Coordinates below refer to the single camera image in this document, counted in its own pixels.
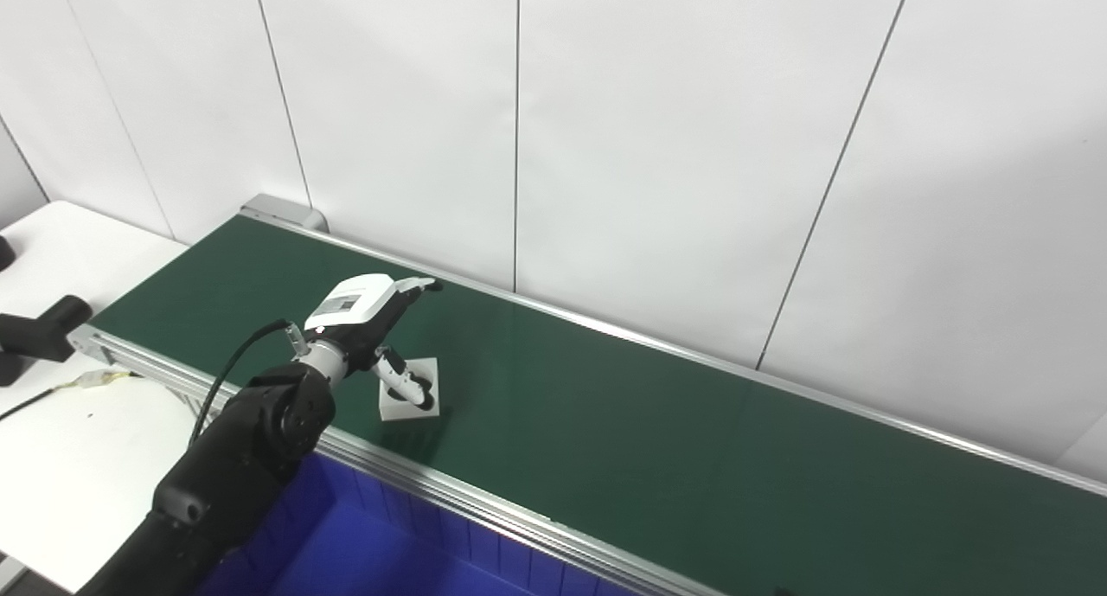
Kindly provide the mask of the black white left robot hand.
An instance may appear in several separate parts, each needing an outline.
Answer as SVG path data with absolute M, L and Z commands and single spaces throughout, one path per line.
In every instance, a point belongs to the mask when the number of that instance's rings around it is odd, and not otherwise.
M 438 405 L 432 380 L 385 343 L 392 328 L 423 292 L 439 292 L 435 278 L 395 280 L 385 273 L 360 274 L 337 288 L 307 317 L 304 345 L 294 361 L 314 368 L 331 386 L 356 371 L 377 376 L 387 394 L 430 413 Z

